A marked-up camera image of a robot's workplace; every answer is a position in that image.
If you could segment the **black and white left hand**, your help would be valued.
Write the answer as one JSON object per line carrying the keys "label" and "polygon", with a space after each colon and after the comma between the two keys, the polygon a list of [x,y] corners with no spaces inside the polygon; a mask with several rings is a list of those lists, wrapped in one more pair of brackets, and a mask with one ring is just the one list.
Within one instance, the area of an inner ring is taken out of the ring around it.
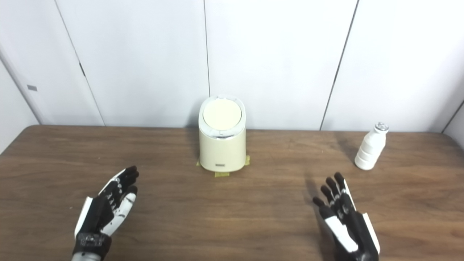
{"label": "black and white left hand", "polygon": [[112,236],[123,224],[136,201],[139,177],[136,166],[113,176],[95,197],[86,197],[74,230],[73,261],[103,261]]}

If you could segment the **black and white right hand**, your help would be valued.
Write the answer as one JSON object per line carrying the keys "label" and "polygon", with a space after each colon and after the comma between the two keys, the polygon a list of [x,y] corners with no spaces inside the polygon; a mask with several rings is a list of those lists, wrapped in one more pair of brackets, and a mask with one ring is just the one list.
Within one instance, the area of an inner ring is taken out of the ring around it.
{"label": "black and white right hand", "polygon": [[336,261],[378,261],[380,244],[368,213],[357,210],[346,179],[340,172],[326,178],[320,187],[324,202],[313,197],[320,217],[332,235]]}

